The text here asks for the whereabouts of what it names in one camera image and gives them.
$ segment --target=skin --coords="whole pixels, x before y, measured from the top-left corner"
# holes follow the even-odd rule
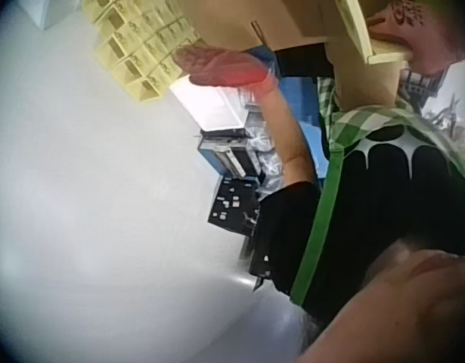
[[[434,362],[465,334],[465,257],[420,250],[378,272],[299,363]]]

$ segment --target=black t-shirt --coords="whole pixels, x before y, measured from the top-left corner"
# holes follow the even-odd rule
[[[360,289],[367,267],[399,238],[465,255],[465,179],[437,149],[420,145],[405,148],[411,157],[394,144],[375,144],[367,153],[357,145],[345,158],[324,250],[303,304],[313,317],[329,321]],[[254,238],[268,251],[274,285],[286,294],[320,196],[317,186],[300,182],[261,202]]]

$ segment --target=green strap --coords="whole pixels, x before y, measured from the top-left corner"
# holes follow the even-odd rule
[[[309,285],[313,280],[323,251],[333,208],[335,207],[344,156],[345,151],[343,149],[330,152],[330,165],[328,166],[323,192],[316,209],[313,228],[309,234],[308,243],[291,289],[290,299],[299,306],[302,305],[306,298]]]

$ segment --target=white wall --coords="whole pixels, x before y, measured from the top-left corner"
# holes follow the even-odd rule
[[[135,103],[95,36],[0,16],[0,334],[22,361],[176,363],[262,294],[206,223],[198,128],[170,94]]]
[[[453,94],[460,99],[457,115],[465,122],[465,61],[449,68],[439,94],[427,101],[425,110],[440,112],[451,103]]]

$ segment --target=hand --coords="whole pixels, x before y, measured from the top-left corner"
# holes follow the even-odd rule
[[[257,100],[277,86],[277,80],[252,55],[220,48],[188,45],[176,51],[173,59],[190,73],[195,85],[244,87]]]
[[[426,76],[465,59],[465,35],[448,8],[411,0],[392,0],[367,20],[372,38],[408,46],[411,69]]]

